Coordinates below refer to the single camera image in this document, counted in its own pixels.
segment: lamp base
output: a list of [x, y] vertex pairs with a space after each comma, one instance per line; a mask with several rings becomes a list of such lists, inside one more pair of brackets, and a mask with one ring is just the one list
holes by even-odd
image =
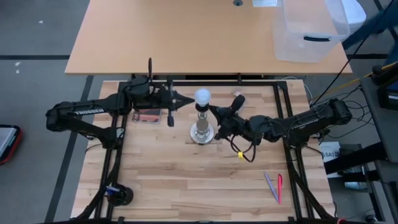
[[194, 123], [191, 127], [191, 138], [192, 140], [199, 144], [199, 145], [204, 145], [204, 144], [208, 144], [209, 142], [211, 142], [211, 140], [213, 140], [214, 137], [214, 129], [211, 126], [211, 124], [208, 124], [207, 127], [207, 131], [205, 131], [204, 134], [200, 134], [198, 132], [198, 128], [197, 128], [197, 124]]

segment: yellow cable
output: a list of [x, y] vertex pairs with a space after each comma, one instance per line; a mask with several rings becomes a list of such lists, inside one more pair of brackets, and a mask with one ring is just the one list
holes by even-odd
[[[386, 65], [386, 66], [382, 67], [381, 69], [383, 69], [383, 70], [384, 70], [384, 69], [387, 69], [387, 68], [393, 66], [395, 63], [396, 63], [396, 62], [391, 63], [391, 64], [389, 64], [389, 65]], [[369, 77], [369, 76], [371, 76], [372, 74], [373, 74], [373, 72], [371, 72], [371, 73], [365, 75], [365, 76], [362, 77], [362, 78]], [[324, 96], [327, 95], [327, 94], [330, 94], [330, 93], [334, 93], [334, 92], [336, 92], [337, 90], [340, 90], [340, 89], [345, 88], [345, 87], [347, 87], [347, 86], [350, 86], [350, 85], [352, 85], [352, 84], [354, 84], [354, 83], [360, 81], [360, 79], [362, 79], [362, 78], [356, 78], [356, 79], [354, 79], [354, 80], [349, 81], [348, 83], [344, 83], [344, 84], [342, 84], [341, 86], [338, 86], [338, 87], [336, 87], [336, 88], [333, 88], [333, 89], [327, 91], [327, 92], [324, 94]], [[316, 97], [312, 98], [311, 100], [312, 100], [312, 101], [313, 101], [313, 100], [316, 100], [316, 99], [319, 98], [319, 96], [316, 96]]]

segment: pen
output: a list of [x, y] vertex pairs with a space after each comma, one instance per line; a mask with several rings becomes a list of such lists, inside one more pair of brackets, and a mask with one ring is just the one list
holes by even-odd
[[278, 203], [282, 203], [282, 175], [278, 174]]
[[271, 179], [269, 178], [269, 176], [268, 176], [267, 172], [264, 172], [264, 176], [265, 176], [265, 177], [266, 177], [266, 179], [267, 179], [267, 182], [268, 182], [269, 188], [271, 189], [271, 192], [272, 192], [272, 194], [274, 195], [276, 202], [278, 202], [278, 203], [279, 203], [278, 196], [276, 195], [276, 192], [275, 192], [275, 188], [274, 188], [274, 186], [272, 186]]

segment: cable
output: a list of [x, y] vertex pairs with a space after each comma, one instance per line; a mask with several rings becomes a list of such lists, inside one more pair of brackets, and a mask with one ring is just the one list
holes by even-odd
[[319, 153], [319, 154], [321, 154], [322, 160], [323, 160], [323, 153], [322, 153], [321, 151], [319, 151], [318, 149], [315, 149], [315, 148], [313, 148], [313, 147], [310, 147], [310, 146], [308, 146], [307, 144], [304, 145], [304, 146], [307, 147], [307, 148], [309, 148], [309, 149], [312, 149], [313, 151], [315, 151], [315, 152], [317, 152], [317, 153]]
[[319, 145], [321, 145], [323, 143], [323, 140], [325, 140], [325, 133], [323, 132], [323, 129], [322, 129], [322, 140], [319, 143]]
[[[387, 69], [387, 68], [390, 68], [390, 67], [393, 66], [395, 63], [396, 63], [396, 62], [391, 63], [391, 64], [386, 65], [386, 66], [383, 66], [383, 67], [382, 67], [382, 70], [385, 70], [385, 69]], [[363, 78], [370, 77], [372, 74], [373, 74], [373, 73], [371, 72], [371, 73], [369, 73], [369, 74], [367, 74], [367, 75], [365, 75], [365, 76], [363, 76], [363, 77], [361, 77], [361, 78], [355, 78], [354, 80], [351, 80], [351, 81], [349, 81], [349, 82], [347, 82], [347, 83], [342, 84], [341, 86], [338, 86], [338, 87], [336, 87], [336, 88], [333, 88], [333, 89], [327, 91], [327, 92], [325, 93], [325, 95], [327, 95], [327, 94], [329, 94], [329, 93], [336, 92], [337, 90], [340, 90], [340, 89], [342, 89], [342, 88], [346, 88], [347, 86], [350, 86], [350, 85], [352, 85], [352, 84], [354, 84], [354, 83], [356, 83], [356, 82], [359, 82], [359, 81], [360, 81], [361, 79], [363, 79]], [[318, 98], [319, 98], [319, 96], [317, 96], [317, 97], [315, 97], [315, 98], [312, 98], [311, 100], [316, 100], [316, 99], [318, 99]]]
[[102, 145], [102, 143], [98, 143], [98, 144], [95, 144], [95, 145], [92, 145], [92, 146], [88, 147], [88, 148], [86, 149], [86, 151], [85, 151], [85, 154], [87, 153], [87, 151], [88, 151], [89, 149], [94, 148], [95, 146], [100, 146], [100, 145]]
[[373, 210], [373, 208], [368, 209], [368, 210], [366, 210], [365, 212], [361, 212], [361, 213], [359, 213], [359, 214], [357, 214], [357, 215], [354, 215], [354, 216], [352, 216], [352, 217], [346, 218], [345, 220], [349, 220], [349, 219], [358, 217], [358, 216], [363, 215], [363, 214], [365, 214], [366, 212], [371, 211], [371, 210]]
[[[118, 138], [116, 139], [116, 144], [119, 142], [119, 140], [122, 138], [122, 136], [124, 136], [124, 132], [126, 130], [123, 130], [122, 133], [119, 134]], [[96, 204], [98, 203], [98, 200], [103, 197], [103, 195], [105, 194], [106, 191], [106, 186], [108, 186], [109, 184], [111, 184], [111, 182], [114, 179], [114, 176], [116, 175], [116, 162], [113, 164], [112, 166], [112, 170], [111, 172], [108, 174], [105, 182], [103, 185], [100, 185], [97, 193], [95, 194], [95, 196], [93, 197], [93, 199], [91, 200], [91, 202], [86, 206], [86, 208], [84, 209], [84, 211], [76, 217], [76, 219], [87, 219], [90, 217], [90, 215], [93, 213]]]
[[371, 119], [372, 119], [372, 117], [369, 118], [369, 120], [366, 122], [366, 124], [361, 125], [361, 126], [355, 128], [355, 129], [353, 129], [353, 130], [351, 130], [351, 131], [349, 131], [349, 132], [347, 132], [347, 133], [345, 133], [345, 134], [343, 134], [343, 135], [341, 135], [341, 136], [334, 137], [334, 136], [330, 136], [329, 134], [328, 134], [328, 136], [329, 136], [330, 138], [334, 138], [334, 139], [342, 138], [342, 137], [346, 136], [347, 134], [352, 133], [352, 132], [358, 130], [359, 128], [362, 128], [363, 126], [369, 124], [369, 122], [371, 121]]
[[334, 213], [334, 215], [335, 215], [335, 218], [337, 218], [337, 204], [336, 204], [335, 201], [333, 201], [333, 204], [334, 204], [334, 206], [335, 206], [335, 213]]
[[[298, 80], [298, 78], [296, 78], [296, 77], [285, 77], [282, 80], [289, 80], [289, 79]], [[310, 102], [309, 103], [312, 104], [312, 93], [311, 93], [310, 89], [308, 88], [308, 86], [305, 83], [304, 83], [304, 88], [308, 92], [308, 94], [310, 95]]]
[[333, 79], [333, 81], [328, 85], [328, 87], [325, 89], [325, 91], [323, 91], [323, 93], [318, 97], [317, 100], [315, 100], [314, 104], [318, 102], [318, 100], [320, 98], [323, 97], [323, 95], [329, 90], [329, 88], [336, 82], [336, 80], [338, 79], [338, 77], [340, 77], [340, 75], [343, 73], [343, 70], [347, 67], [347, 65], [349, 64], [349, 62], [354, 58], [354, 56], [358, 53], [359, 49], [362, 47], [362, 45], [365, 43], [365, 41], [369, 38], [369, 36], [373, 33], [374, 30], [376, 30], [377, 26], [379, 25], [379, 23], [382, 21], [382, 19], [384, 18], [384, 15], [386, 15], [386, 12], [390, 9], [390, 7], [392, 6], [392, 3], [395, 2], [396, 0], [392, 0], [388, 6], [386, 7], [386, 9], [384, 10], [384, 12], [381, 14], [380, 18], [377, 20], [377, 22], [374, 24], [374, 26], [372, 27], [371, 31], [366, 35], [366, 37], [362, 40], [362, 42], [360, 43], [360, 45], [357, 47], [357, 49], [354, 51], [354, 53], [352, 54], [352, 56], [347, 60], [347, 62], [344, 64], [343, 68], [340, 70], [340, 72], [337, 74], [336, 78]]
[[347, 92], [347, 93], [340, 93], [340, 94], [338, 94], [338, 95], [332, 96], [331, 98], [328, 98], [328, 99], [322, 100], [321, 102], [315, 103], [314, 105], [320, 104], [320, 103], [323, 103], [323, 102], [325, 102], [325, 101], [328, 101], [328, 100], [330, 100], [330, 99], [332, 99], [332, 98], [337, 98], [337, 97], [339, 97], [339, 96], [341, 96], [341, 95], [347, 94], [347, 96], [345, 96], [344, 98], [340, 99], [340, 100], [343, 100], [343, 99], [349, 97], [349, 96], [350, 96], [352, 93], [354, 93], [355, 91], [360, 90], [360, 89], [362, 89], [362, 88], [361, 88], [360, 85], [358, 85], [354, 90], [351, 90], [351, 91], [349, 91], [349, 92]]
[[353, 108], [353, 107], [350, 107], [350, 106], [347, 106], [348, 108], [350, 108], [350, 109], [361, 109], [362, 110], [362, 115], [360, 116], [360, 117], [358, 117], [358, 118], [353, 118], [353, 119], [356, 119], [356, 121], [357, 122], [360, 122], [360, 121], [362, 121], [362, 122], [366, 122], [366, 121], [364, 121], [363, 119], [364, 119], [364, 117], [367, 115], [367, 114], [369, 114], [370, 113], [370, 111], [368, 111], [368, 112], [366, 112], [365, 113], [365, 107], [367, 106], [362, 106], [361, 104], [359, 104], [357, 101], [354, 101], [354, 100], [347, 100], [347, 101], [345, 101], [345, 103], [347, 104], [348, 102], [350, 102], [350, 103], [355, 103], [355, 104], [357, 104], [358, 106], [359, 106], [359, 108]]
[[[285, 135], [286, 135], [286, 130], [284, 129], [284, 127], [283, 127], [279, 122], [274, 121], [274, 120], [270, 120], [270, 121], [265, 121], [265, 122], [260, 123], [260, 125], [257, 127], [256, 131], [254, 132], [254, 140], [253, 140], [252, 144], [251, 144], [251, 145], [249, 146], [249, 148], [246, 149], [245, 151], [240, 150], [240, 148], [239, 148], [237, 145], [235, 145], [235, 143], [233, 142], [233, 140], [235, 139], [236, 135], [233, 135], [231, 139], [229, 139], [228, 137], [225, 138], [225, 139], [230, 143], [231, 149], [232, 149], [234, 152], [236, 152], [236, 153], [242, 152], [243, 158], [244, 158], [246, 161], [248, 161], [248, 162], [253, 162], [254, 159], [256, 158], [256, 151], [257, 151], [257, 150], [256, 150], [256, 149], [257, 149], [257, 135], [258, 135], [258, 133], [259, 133], [260, 128], [261, 128], [263, 125], [265, 125], [265, 124], [269, 124], [269, 122], [278, 124], [278, 125], [282, 128], [282, 130], [284, 131], [284, 133], [285, 133]], [[251, 148], [253, 148], [253, 155], [252, 155], [252, 158], [251, 158], [251, 159], [248, 159], [244, 153], [248, 152]]]
[[126, 90], [126, 88], [127, 87], [132, 88], [132, 87], [136, 87], [136, 86], [145, 85], [148, 82], [149, 82], [149, 77], [147, 77], [146, 80], [144, 82], [142, 82], [142, 83], [138, 83], [138, 84], [135, 84], [135, 85], [126, 85], [125, 87], [123, 87], [123, 89], [120, 92], [121, 94], [119, 94], [119, 96], [116, 98], [116, 106], [118, 107], [118, 114], [120, 114], [119, 101], [120, 101], [120, 98], [122, 97], [123, 92]]

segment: wooden table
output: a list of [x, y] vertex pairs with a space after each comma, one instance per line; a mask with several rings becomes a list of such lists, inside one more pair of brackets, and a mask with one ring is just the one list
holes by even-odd
[[[289, 80], [287, 83], [293, 112], [308, 110], [303, 82]], [[104, 82], [100, 98], [115, 93], [117, 89], [118, 82]], [[197, 88], [176, 86], [175, 89], [193, 97]], [[244, 94], [246, 104], [241, 112], [244, 118], [255, 114], [277, 117], [271, 86], [209, 86], [208, 89], [212, 94], [211, 104], [220, 106], [230, 105], [236, 90]], [[213, 140], [206, 146], [193, 143], [189, 130], [197, 120], [194, 104], [179, 109], [174, 115], [175, 127], [169, 128], [166, 111], [160, 124], [135, 123], [130, 113], [119, 183], [132, 188], [135, 196], [129, 205], [114, 209], [114, 219], [124, 216], [127, 220], [287, 221], [288, 216], [295, 216], [281, 141], [262, 141], [257, 148], [256, 160], [248, 163], [239, 160], [225, 140]], [[97, 114], [94, 125], [109, 127], [111, 120], [107, 114]], [[212, 115], [208, 120], [216, 127]], [[88, 146], [98, 143], [98, 140], [90, 141]], [[239, 137], [236, 144], [248, 146], [248, 142]], [[309, 144], [318, 149], [315, 141]], [[321, 155], [307, 148], [302, 154], [310, 190], [333, 214], [333, 200]], [[80, 214], [96, 193], [104, 155], [105, 150], [101, 146], [86, 153], [72, 217]], [[264, 171], [268, 172], [275, 187], [277, 175], [282, 174], [282, 205], [277, 204], [271, 194]], [[303, 195], [299, 192], [304, 208]]]
[[[275, 8], [232, 0], [95, 0], [66, 73], [335, 75], [347, 61], [337, 44], [320, 63], [277, 60]], [[344, 74], [352, 73], [347, 68]]]

